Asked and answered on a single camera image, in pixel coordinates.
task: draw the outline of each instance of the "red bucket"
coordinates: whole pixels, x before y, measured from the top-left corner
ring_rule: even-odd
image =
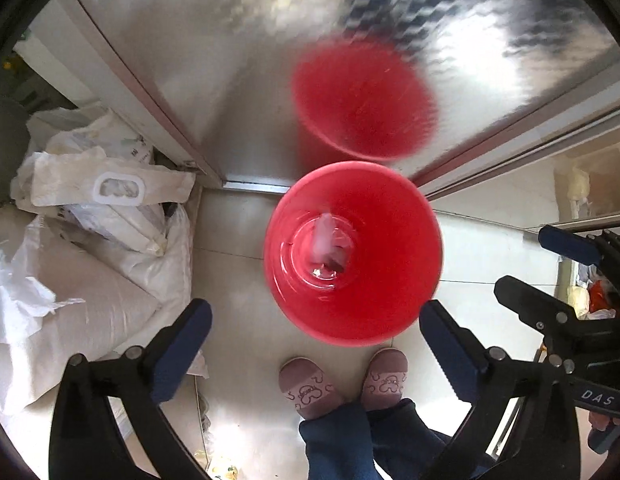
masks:
[[[311,258],[317,219],[329,212],[349,240],[340,271]],[[371,162],[312,171],[279,202],[267,227],[267,283],[283,313],[331,344],[381,343],[408,328],[439,283],[439,225],[406,178]]]
[[[292,88],[307,168],[396,160],[418,152],[436,128],[427,86],[386,44],[319,43],[296,66]]]

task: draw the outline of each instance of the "blue pants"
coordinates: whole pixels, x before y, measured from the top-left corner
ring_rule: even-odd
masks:
[[[367,413],[357,402],[344,404],[303,421],[299,432],[310,464],[309,480],[379,480],[373,460],[392,480],[417,480],[449,441],[427,428],[410,399]],[[486,456],[474,476],[493,464]]]

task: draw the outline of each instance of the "pink slipper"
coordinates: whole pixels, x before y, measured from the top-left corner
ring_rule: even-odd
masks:
[[[392,408],[401,400],[408,376],[408,358],[396,348],[383,348],[367,367],[361,404],[367,412]]]
[[[345,404],[323,370],[304,357],[283,365],[279,372],[279,388],[306,420],[327,415]]]

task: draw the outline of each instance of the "person's leg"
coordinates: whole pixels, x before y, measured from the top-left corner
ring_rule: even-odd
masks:
[[[402,399],[408,360],[394,348],[377,352],[368,367],[361,403],[367,412],[375,460],[392,480],[417,480],[450,437],[430,430],[414,402]],[[473,478],[494,464],[485,456]]]
[[[297,358],[281,368],[279,387],[305,419],[299,426],[309,480],[378,480],[365,410],[346,404],[312,361]]]

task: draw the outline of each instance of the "finger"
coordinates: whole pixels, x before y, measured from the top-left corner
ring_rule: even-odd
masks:
[[[595,430],[605,431],[610,423],[610,417],[601,413],[590,412],[588,420]]]

